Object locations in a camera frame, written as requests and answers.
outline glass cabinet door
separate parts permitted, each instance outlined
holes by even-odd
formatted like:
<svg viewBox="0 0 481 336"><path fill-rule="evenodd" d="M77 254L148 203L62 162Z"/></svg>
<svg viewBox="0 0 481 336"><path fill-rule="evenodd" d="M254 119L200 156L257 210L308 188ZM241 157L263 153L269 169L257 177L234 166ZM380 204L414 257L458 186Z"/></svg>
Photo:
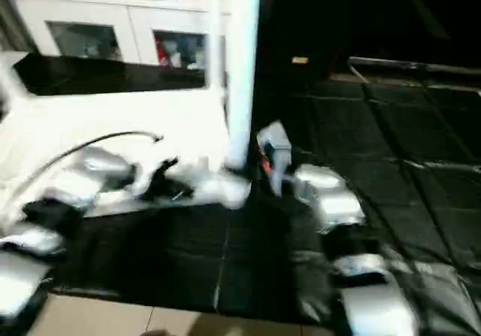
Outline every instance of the glass cabinet door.
<svg viewBox="0 0 481 336"><path fill-rule="evenodd" d="M159 65L170 68L205 69L205 40L200 34L154 31Z"/></svg>
<svg viewBox="0 0 481 336"><path fill-rule="evenodd" d="M47 21L47 27L63 56L122 60L112 26Z"/></svg>

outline beige floor tile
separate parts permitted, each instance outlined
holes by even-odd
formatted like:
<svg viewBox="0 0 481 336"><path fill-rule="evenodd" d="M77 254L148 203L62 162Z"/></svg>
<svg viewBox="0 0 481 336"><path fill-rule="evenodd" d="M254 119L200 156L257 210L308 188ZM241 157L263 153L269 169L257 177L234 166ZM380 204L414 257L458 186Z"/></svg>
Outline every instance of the beige floor tile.
<svg viewBox="0 0 481 336"><path fill-rule="evenodd" d="M138 336L151 312L151 307L52 295L29 336Z"/></svg>
<svg viewBox="0 0 481 336"><path fill-rule="evenodd" d="M148 329L173 336L301 336L299 325L223 317L210 313L156 308Z"/></svg>
<svg viewBox="0 0 481 336"><path fill-rule="evenodd" d="M302 326L302 336L334 336L334 334L325 328Z"/></svg>

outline white cabinet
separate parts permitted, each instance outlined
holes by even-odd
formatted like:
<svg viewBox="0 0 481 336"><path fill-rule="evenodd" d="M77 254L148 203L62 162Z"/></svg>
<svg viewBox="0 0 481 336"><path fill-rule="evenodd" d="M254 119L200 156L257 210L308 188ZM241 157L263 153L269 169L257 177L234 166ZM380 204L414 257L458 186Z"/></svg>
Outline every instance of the white cabinet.
<svg viewBox="0 0 481 336"><path fill-rule="evenodd" d="M222 0L223 19L228 0ZM17 0L41 53L203 68L208 0Z"/></svg>
<svg viewBox="0 0 481 336"><path fill-rule="evenodd" d="M126 6L63 0L18 0L17 4L42 54L139 63Z"/></svg>

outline white pole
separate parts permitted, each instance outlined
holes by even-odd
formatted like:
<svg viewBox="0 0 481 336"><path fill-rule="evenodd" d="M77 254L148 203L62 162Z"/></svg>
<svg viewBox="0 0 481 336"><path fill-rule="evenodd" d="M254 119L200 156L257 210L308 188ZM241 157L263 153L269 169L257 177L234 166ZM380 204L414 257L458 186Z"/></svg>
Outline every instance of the white pole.
<svg viewBox="0 0 481 336"><path fill-rule="evenodd" d="M228 28L228 132L226 164L241 168L247 158L256 66L259 0L231 0Z"/></svg>
<svg viewBox="0 0 481 336"><path fill-rule="evenodd" d="M221 1L209 0L209 33L207 35L207 87L216 95L223 95Z"/></svg>

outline black cable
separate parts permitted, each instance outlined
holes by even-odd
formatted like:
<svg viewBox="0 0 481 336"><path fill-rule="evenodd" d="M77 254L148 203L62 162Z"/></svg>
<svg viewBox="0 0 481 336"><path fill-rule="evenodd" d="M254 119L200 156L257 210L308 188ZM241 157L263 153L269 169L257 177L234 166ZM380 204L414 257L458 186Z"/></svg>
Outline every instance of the black cable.
<svg viewBox="0 0 481 336"><path fill-rule="evenodd" d="M71 154L77 152L78 150L81 150L85 147L90 146L91 144L98 143L100 141L103 141L108 138L115 138L115 137L121 137L124 135L144 135L147 137L151 137L154 140L154 143L157 143L163 139L163 136L158 136L155 133L152 132L145 132L145 131L127 131L127 132L115 132L115 133L109 133L108 135L102 135L97 138L93 138L90 141L84 142L76 147L71 148L70 150L66 150L64 153L59 154L58 156L53 157L49 162L45 163L42 165L40 168L38 168L36 171L34 171L26 180L24 180L13 192L13 194L10 196L10 198L7 201L7 206L17 197L22 195L31 185L35 180L37 180L47 169L55 165L57 162L61 161L67 156L70 156Z"/></svg>

